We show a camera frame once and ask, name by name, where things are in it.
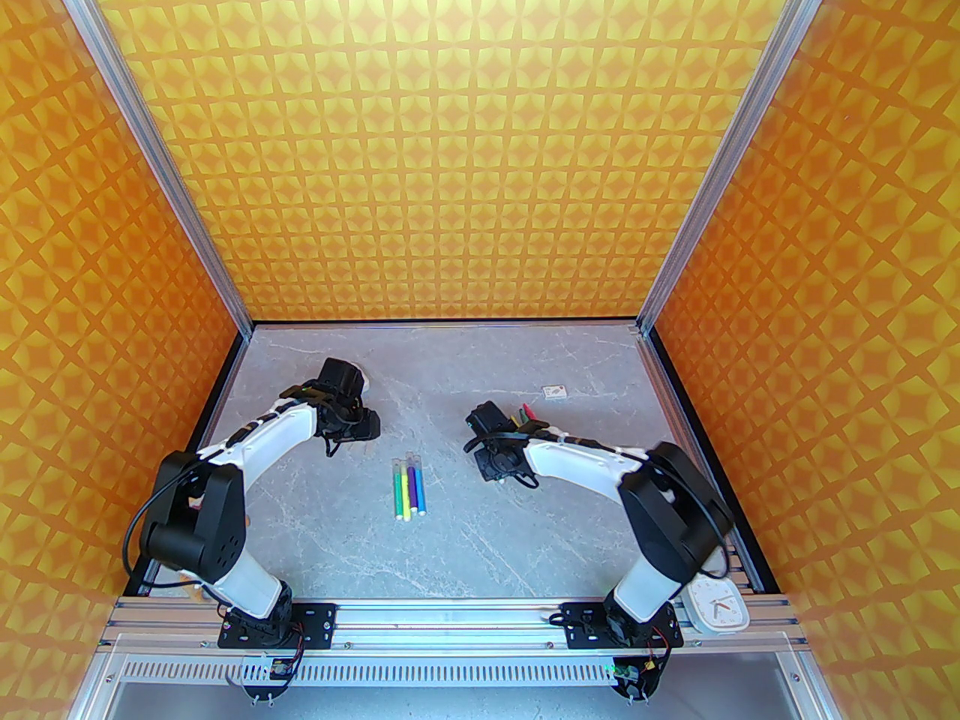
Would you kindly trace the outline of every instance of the yellow marker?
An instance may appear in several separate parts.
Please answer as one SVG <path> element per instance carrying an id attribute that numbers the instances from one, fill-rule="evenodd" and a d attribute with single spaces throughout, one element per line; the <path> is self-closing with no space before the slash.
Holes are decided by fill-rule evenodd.
<path id="1" fill-rule="evenodd" d="M 400 468 L 400 490 L 403 495 L 403 519 L 410 522 L 410 475 L 405 466 Z"/>

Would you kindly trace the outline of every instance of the red wire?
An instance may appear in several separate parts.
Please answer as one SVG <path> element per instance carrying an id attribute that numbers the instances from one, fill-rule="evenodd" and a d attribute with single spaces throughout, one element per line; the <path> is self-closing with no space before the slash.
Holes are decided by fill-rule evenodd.
<path id="1" fill-rule="evenodd" d="M 670 645 L 670 641 L 666 637 L 663 637 L 662 631 L 659 631 L 658 628 L 654 627 L 654 632 L 657 633 L 658 637 L 663 641 L 663 645 L 666 648 L 666 654 L 669 656 L 670 652 L 673 650 L 673 647 Z"/>

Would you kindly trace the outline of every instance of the clock face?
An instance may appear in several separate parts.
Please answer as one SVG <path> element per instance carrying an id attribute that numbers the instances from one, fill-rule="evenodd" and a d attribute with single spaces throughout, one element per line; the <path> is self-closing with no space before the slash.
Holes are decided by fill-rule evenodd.
<path id="1" fill-rule="evenodd" d="M 689 585 L 691 602 L 709 627 L 730 629 L 743 624 L 740 591 L 730 580 L 697 576 Z"/>

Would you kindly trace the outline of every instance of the black mounting plate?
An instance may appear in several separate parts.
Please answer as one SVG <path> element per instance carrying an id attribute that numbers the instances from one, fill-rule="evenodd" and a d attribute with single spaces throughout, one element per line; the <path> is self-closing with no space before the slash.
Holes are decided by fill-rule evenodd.
<path id="1" fill-rule="evenodd" d="M 607 611 L 604 610 L 603 603 L 562 603 L 559 612 L 563 614 L 565 621 L 583 622 L 583 626 L 576 624 L 563 625 L 566 647 L 571 651 L 623 648 L 620 642 L 611 637 L 607 624 Z M 651 620 L 637 626 L 642 632 L 646 633 L 645 637 L 642 637 L 644 643 L 654 641 L 652 645 L 655 648 L 663 647 L 664 644 L 657 642 L 661 638 L 654 632 L 654 628 L 657 628 L 669 639 L 671 648 L 680 648 L 683 645 L 683 635 L 677 621 L 677 614 L 670 603 L 664 603 Z"/>
<path id="2" fill-rule="evenodd" d="M 292 604 L 291 620 L 303 626 L 304 651 L 329 651 L 333 641 L 333 631 L 337 628 L 337 607 L 332 603 L 294 603 Z M 217 646 L 227 649 L 260 649 L 264 646 L 257 644 L 253 637 L 245 634 L 244 628 L 239 625 L 220 627 L 220 637 Z M 268 648 L 271 651 L 295 651 L 298 638 L 291 635 L 287 641 L 279 646 Z"/>

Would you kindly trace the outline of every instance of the black trim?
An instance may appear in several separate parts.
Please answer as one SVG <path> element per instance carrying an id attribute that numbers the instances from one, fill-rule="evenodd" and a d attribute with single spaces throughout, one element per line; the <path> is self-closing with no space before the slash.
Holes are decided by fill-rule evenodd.
<path id="1" fill-rule="evenodd" d="M 240 354 L 240 347 L 243 347 L 243 337 L 237 333 L 237 335 L 233 337 L 233 343 L 231 343 L 230 349 L 227 350 L 226 357 L 223 358 L 220 373 L 217 373 L 213 387 L 210 388 L 210 394 L 206 395 L 203 411 L 199 412 L 199 418 L 196 420 L 193 434 L 190 435 L 190 441 L 186 443 L 184 450 L 195 452 L 195 450 L 200 447 L 200 443 L 203 441 L 203 433 L 206 432 L 207 425 L 209 425 L 210 419 L 213 418 L 213 412 L 217 409 L 217 404 L 220 401 L 220 394 L 223 393 L 224 386 L 230 378 L 230 371 L 233 370 L 233 364 L 236 363 L 237 356 Z"/>
<path id="2" fill-rule="evenodd" d="M 570 323 L 590 321 L 597 323 L 625 323 L 634 325 L 635 316 L 611 316 L 610 318 L 381 318 L 381 319 L 255 319 L 257 326 L 378 326 L 411 325 L 411 323 Z"/>
<path id="3" fill-rule="evenodd" d="M 230 349 L 226 351 L 226 357 L 223 358 L 220 373 L 217 373 L 213 387 L 210 388 L 210 394 L 206 395 L 206 402 L 203 404 L 202 411 L 199 412 L 199 418 L 196 420 L 190 439 L 186 443 L 185 450 L 195 452 L 195 450 L 200 447 L 200 443 L 203 441 L 203 433 L 206 432 L 207 425 L 209 425 L 210 419 L 213 418 L 213 412 L 216 410 L 220 395 L 223 394 L 227 380 L 230 378 L 230 371 L 233 370 L 233 364 L 236 363 L 237 357 L 240 356 L 240 347 L 243 347 L 243 337 L 237 333 L 236 336 L 233 337 L 233 343 L 231 343 Z M 124 586 L 123 596 L 145 597 L 150 594 L 150 590 L 145 589 L 143 583 L 144 581 L 153 581 L 155 577 L 157 577 L 158 569 L 158 563 L 150 561 L 150 559 L 145 558 L 143 555 L 138 556 L 136 562 L 133 564 L 133 576 L 127 579 L 127 586 Z"/>
<path id="4" fill-rule="evenodd" d="M 155 563 L 150 562 L 143 555 L 138 556 L 133 564 L 133 576 L 127 579 L 127 586 L 123 587 L 123 593 L 121 594 L 124 597 L 146 597 L 150 594 L 150 590 L 145 589 L 143 582 L 148 575 L 157 576 L 157 569 L 154 565 Z"/>
<path id="5" fill-rule="evenodd" d="M 676 393 L 676 398 L 679 399 L 679 405 L 681 406 L 683 414 L 686 416 L 686 421 L 690 424 L 690 429 L 693 430 L 693 435 L 696 437 L 697 443 L 700 443 L 700 450 L 703 450 L 703 456 L 706 457 L 706 465 L 710 467 L 710 471 L 713 473 L 717 487 L 720 490 L 720 495 L 723 497 L 723 500 L 727 502 L 727 507 L 730 507 L 731 513 L 733 513 L 733 522 L 736 524 L 740 538 L 743 539 L 743 549 L 750 555 L 750 560 L 754 563 L 754 568 L 757 569 L 760 585 L 763 587 L 763 589 L 758 589 L 757 591 L 763 591 L 768 594 L 779 594 L 781 589 L 779 589 L 779 584 L 774 577 L 770 563 L 767 562 L 764 556 L 764 550 L 761 550 L 761 545 L 757 541 L 757 535 L 755 535 L 754 529 L 750 527 L 750 523 L 747 521 L 747 515 L 744 514 L 743 508 L 740 506 L 740 500 L 737 498 L 737 494 L 734 493 L 734 486 L 730 483 L 730 478 L 727 477 L 727 473 L 723 470 L 720 458 L 717 456 L 717 452 L 710 442 L 710 437 L 707 436 L 707 430 L 704 429 L 703 422 L 700 421 L 700 417 L 693 407 L 690 395 L 686 394 L 683 381 L 681 381 L 680 375 L 677 373 L 677 369 L 670 359 L 670 354 L 666 350 L 666 346 L 663 346 L 663 340 L 659 337 L 656 327 L 650 329 L 650 343 L 654 347 L 659 361 L 661 361 L 663 371 L 666 373 L 666 377 L 670 381 L 673 391 Z"/>

